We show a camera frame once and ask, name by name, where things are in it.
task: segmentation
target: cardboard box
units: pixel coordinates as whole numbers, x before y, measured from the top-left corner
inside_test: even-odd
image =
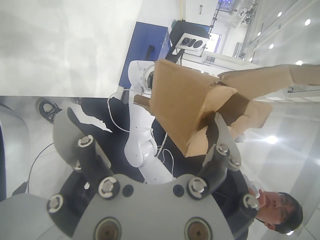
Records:
[[[162,59],[155,63],[151,99],[137,95],[134,101],[157,118],[185,157],[192,157],[207,153],[210,113],[220,113],[236,138],[261,128],[272,111],[254,98],[293,84],[320,85],[320,66],[278,65],[216,78]]]

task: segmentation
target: hand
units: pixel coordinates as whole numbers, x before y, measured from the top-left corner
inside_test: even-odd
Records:
[[[258,198],[260,208],[266,204],[266,196],[261,189],[259,189],[260,197]]]

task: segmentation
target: black hair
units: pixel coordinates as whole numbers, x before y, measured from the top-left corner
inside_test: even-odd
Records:
[[[285,192],[279,193],[283,194],[286,199],[291,200],[294,205],[294,210],[291,212],[290,216],[283,223],[274,225],[276,232],[281,234],[287,234],[291,231],[294,231],[301,225],[303,220],[303,211],[302,206],[299,204],[299,202],[290,194]]]

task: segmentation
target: white table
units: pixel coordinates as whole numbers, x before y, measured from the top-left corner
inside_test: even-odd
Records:
[[[0,95],[109,97],[143,0],[0,0]]]

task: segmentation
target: white cable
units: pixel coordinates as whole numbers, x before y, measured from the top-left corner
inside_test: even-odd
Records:
[[[123,89],[123,91],[133,91],[133,92],[134,92],[133,89]],[[130,133],[130,131],[125,130],[125,129],[121,128],[120,126],[118,126],[118,125],[116,124],[116,122],[115,122],[115,121],[113,120],[113,118],[112,118],[109,100],[110,100],[112,97],[114,97],[114,95],[115,95],[116,93],[117,93],[117,92],[111,94],[111,96],[110,96],[110,97],[107,99],[107,101],[106,101],[106,103],[107,103],[107,105],[108,105],[108,110],[109,110],[109,115],[110,115],[111,121],[112,121],[113,124],[114,124],[116,127],[118,127],[120,130],[122,130],[122,131],[124,131],[124,132],[126,132],[126,133]],[[153,129],[152,129],[152,128],[145,128],[145,129],[151,131],[151,135],[152,135],[152,137],[153,137],[153,139],[154,139]]]
[[[174,177],[175,160],[174,160],[174,157],[173,157],[172,153],[170,152],[170,150],[168,150],[168,149],[166,149],[166,148],[165,148],[164,150],[162,150],[163,161],[162,161],[161,163],[164,163],[164,162],[165,162],[165,155],[164,155],[164,152],[165,152],[165,151],[168,151],[168,152],[170,153],[170,155],[171,155],[171,158],[172,158],[171,175],[172,175],[173,178],[175,178],[175,177]]]
[[[161,151],[162,151],[162,149],[163,149],[163,146],[165,145],[165,142],[166,142],[166,140],[167,140],[167,136],[168,136],[168,134],[165,133],[165,136],[164,136],[164,139],[163,139],[163,141],[162,141],[161,147],[160,147],[160,149],[159,149],[159,151],[158,151],[158,153],[157,153],[157,155],[156,155],[157,158],[159,157],[159,155],[160,155],[160,153],[161,153]]]
[[[132,90],[132,89],[124,89],[123,91],[133,91],[133,90]],[[115,121],[113,120],[113,118],[112,118],[109,100],[110,100],[115,94],[116,94],[116,92],[115,92],[114,94],[112,94],[112,95],[107,99],[107,101],[106,101],[106,103],[107,103],[107,105],[108,105],[108,110],[109,110],[109,115],[110,115],[111,121],[112,121],[113,124],[114,124],[116,127],[118,127],[120,130],[122,130],[122,131],[124,131],[124,132],[126,132],[126,133],[130,133],[130,131],[125,130],[125,129],[121,128],[120,126],[118,126],[118,125],[115,123]]]

